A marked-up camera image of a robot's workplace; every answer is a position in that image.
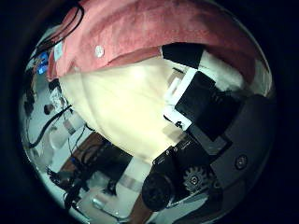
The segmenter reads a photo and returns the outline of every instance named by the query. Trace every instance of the wire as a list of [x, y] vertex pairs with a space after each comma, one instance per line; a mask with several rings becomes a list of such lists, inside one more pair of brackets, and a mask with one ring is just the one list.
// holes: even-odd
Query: wire
[[88, 130], [92, 131], [92, 132], [94, 132], [94, 131], [95, 131], [95, 129], [92, 129], [92, 128], [91, 128], [91, 127], [89, 127], [87, 124], [86, 124], [86, 128], [87, 128]]
[[83, 152], [83, 155], [82, 155], [82, 157], [81, 157], [81, 163], [84, 164], [84, 165], [86, 165], [86, 160], [85, 160], [85, 158], [86, 158], [86, 156], [88, 155], [88, 153], [90, 153], [90, 152], [92, 151], [92, 148], [93, 148], [93, 147], [100, 147], [100, 146], [102, 146], [102, 145], [94, 144], [94, 145], [91, 145], [90, 147], [88, 147], [88, 148]]
[[51, 35], [48, 35], [45, 39], [43, 39], [39, 45], [41, 44], [44, 44], [44, 43], [47, 43], [49, 41], [51, 41], [52, 39], [56, 38], [57, 36], [59, 36], [60, 34], [62, 34], [72, 23], [73, 21], [75, 20], [75, 18], [77, 17], [78, 15], [78, 12], [80, 11], [79, 7], [77, 7], [77, 11], [74, 15], [74, 17], [72, 18], [72, 20], [64, 27], [64, 29], [62, 29], [58, 34], [54, 35], [54, 36], [51, 36]]
[[50, 127], [54, 127], [55, 124], [56, 124], [56, 123], [58, 122], [58, 120], [60, 119], [60, 117], [58, 117]]
[[27, 141], [30, 142], [30, 138], [29, 138], [29, 124], [30, 124], [30, 119], [31, 117], [28, 117], [26, 119], [26, 137], [27, 137]]
[[66, 110], [68, 110], [72, 105], [69, 105], [66, 109], [63, 109], [61, 112], [59, 112], [58, 114], [54, 115], [51, 119], [49, 119], [47, 121], [47, 123], [44, 125], [44, 127], [42, 128], [40, 134], [38, 135], [36, 141], [34, 143], [30, 143], [29, 139], [28, 139], [28, 147], [32, 148], [32, 147], [36, 147], [38, 145], [38, 143], [40, 142], [40, 140], [42, 139], [42, 137], [45, 134], [45, 131], [48, 129], [48, 127], [50, 126], [50, 124], [55, 120], [58, 119]]
[[71, 153], [71, 156], [72, 156], [71, 145], [69, 144], [69, 137], [67, 138], [67, 144], [68, 144], [68, 150], [69, 150], [69, 152]]
[[36, 56], [38, 56], [40, 53], [42, 53], [43, 51], [45, 50], [48, 50], [48, 49], [51, 49], [53, 48], [55, 45], [59, 44], [60, 42], [64, 41], [69, 35], [71, 35], [78, 27], [79, 25], [81, 24], [82, 20], [83, 20], [83, 17], [84, 17], [84, 13], [85, 13], [85, 10], [84, 8], [82, 7], [81, 4], [77, 3], [77, 8], [78, 10], [80, 10], [81, 12], [81, 15], [80, 15], [80, 18], [78, 20], [78, 23], [74, 26], [73, 29], [71, 29], [65, 36], [63, 36], [62, 38], [60, 38], [58, 41], [54, 42], [53, 44], [50, 44], [49, 46], [47, 46], [45, 49], [42, 49], [42, 50], [39, 50], [38, 52], [36, 52], [33, 56], [30, 57], [29, 61], [33, 60]]
[[85, 132], [85, 129], [86, 129], [86, 125], [84, 125], [83, 130], [82, 130], [80, 136], [78, 137], [78, 139], [77, 139], [75, 145], [73, 146], [73, 148], [72, 148], [72, 150], [71, 150], [71, 155], [73, 155], [73, 152], [74, 152], [75, 147], [78, 148], [78, 141], [79, 141], [80, 138], [83, 136], [83, 134], [84, 134], [84, 132]]

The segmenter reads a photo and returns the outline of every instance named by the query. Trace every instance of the pink towel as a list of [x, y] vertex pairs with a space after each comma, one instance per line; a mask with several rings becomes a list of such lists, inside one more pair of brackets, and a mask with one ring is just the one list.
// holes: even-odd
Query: pink towel
[[[204, 44], [207, 51], [237, 69], [248, 83], [254, 78], [254, 60], [263, 60], [232, 18], [205, 1], [82, 0], [80, 3], [85, 9], [83, 21], [64, 41], [63, 54], [57, 62], [53, 52], [50, 54], [48, 80], [74, 71], [91, 72], [142, 61], [161, 55], [159, 47], [174, 42]], [[75, 9], [69, 11], [62, 28], [75, 12]], [[64, 34], [77, 23], [79, 14]], [[96, 55], [96, 48], [103, 49], [104, 54]]]

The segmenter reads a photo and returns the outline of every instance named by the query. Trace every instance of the black gear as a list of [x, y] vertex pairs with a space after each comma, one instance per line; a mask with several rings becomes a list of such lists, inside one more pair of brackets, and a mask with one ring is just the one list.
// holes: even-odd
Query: black gear
[[202, 167], [191, 167], [186, 171], [184, 180], [184, 186], [190, 193], [204, 189], [208, 185], [206, 171]]

